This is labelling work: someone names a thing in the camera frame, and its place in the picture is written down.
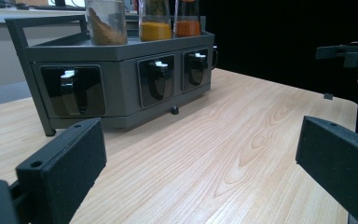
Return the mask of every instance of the ground spice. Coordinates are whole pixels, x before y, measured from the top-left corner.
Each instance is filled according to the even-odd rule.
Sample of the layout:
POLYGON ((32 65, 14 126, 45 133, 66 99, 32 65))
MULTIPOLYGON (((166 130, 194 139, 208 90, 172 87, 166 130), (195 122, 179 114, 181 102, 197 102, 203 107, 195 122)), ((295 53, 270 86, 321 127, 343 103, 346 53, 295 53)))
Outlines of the ground spice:
POLYGON ((141 23, 142 41, 171 39, 171 26, 167 23, 146 21, 141 23))
POLYGON ((95 45, 127 44, 127 37, 101 21, 92 7, 89 7, 89 25, 92 31, 92 40, 95 45))
POLYGON ((176 36, 201 35, 199 21, 177 21, 175 24, 176 36))

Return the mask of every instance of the spice jar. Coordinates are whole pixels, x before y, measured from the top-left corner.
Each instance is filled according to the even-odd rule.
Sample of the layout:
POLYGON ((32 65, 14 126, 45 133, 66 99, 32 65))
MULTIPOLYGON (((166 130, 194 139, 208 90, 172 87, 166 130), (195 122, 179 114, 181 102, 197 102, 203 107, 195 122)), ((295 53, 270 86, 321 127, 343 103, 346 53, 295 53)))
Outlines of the spice jar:
POLYGON ((139 38, 141 41, 171 39, 168 0, 139 1, 139 38))
POLYGON ((201 34, 199 0, 176 0, 173 31, 176 36, 201 34))
POLYGON ((123 0, 88 0, 86 9, 93 45, 127 44, 123 0))

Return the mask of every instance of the dark backdrop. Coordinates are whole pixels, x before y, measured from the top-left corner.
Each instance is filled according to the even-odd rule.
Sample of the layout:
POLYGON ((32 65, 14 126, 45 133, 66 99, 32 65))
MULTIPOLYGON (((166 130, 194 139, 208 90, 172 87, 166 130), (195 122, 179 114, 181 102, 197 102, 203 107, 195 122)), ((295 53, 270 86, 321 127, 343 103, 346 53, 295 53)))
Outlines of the dark backdrop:
POLYGON ((358 0, 200 0, 200 14, 215 34, 217 67, 358 104, 358 68, 314 59, 317 47, 358 40, 358 0))

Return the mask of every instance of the spice rack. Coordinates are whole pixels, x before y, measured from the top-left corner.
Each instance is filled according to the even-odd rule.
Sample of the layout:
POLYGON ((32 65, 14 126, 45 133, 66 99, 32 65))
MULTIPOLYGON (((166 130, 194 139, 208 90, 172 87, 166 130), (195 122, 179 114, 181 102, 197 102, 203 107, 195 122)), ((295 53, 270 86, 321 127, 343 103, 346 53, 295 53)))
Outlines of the spice rack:
POLYGON ((84 119, 128 129, 178 112, 211 88, 214 35, 92 46, 84 15, 6 19, 47 136, 84 119), (29 46, 24 28, 78 22, 80 33, 29 46))

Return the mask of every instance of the light wood surface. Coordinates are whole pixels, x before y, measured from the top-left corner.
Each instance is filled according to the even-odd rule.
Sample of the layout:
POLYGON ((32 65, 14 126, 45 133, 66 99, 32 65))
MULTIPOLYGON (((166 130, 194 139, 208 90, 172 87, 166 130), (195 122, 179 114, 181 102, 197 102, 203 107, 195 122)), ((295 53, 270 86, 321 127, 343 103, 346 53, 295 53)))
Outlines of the light wood surface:
MULTIPOLYGON (((72 222, 346 223, 295 155, 305 115, 354 130, 356 108, 214 69, 212 89, 179 115, 105 132, 108 162, 72 222)), ((31 98, 0 105, 0 179, 15 181, 51 139, 31 98)))

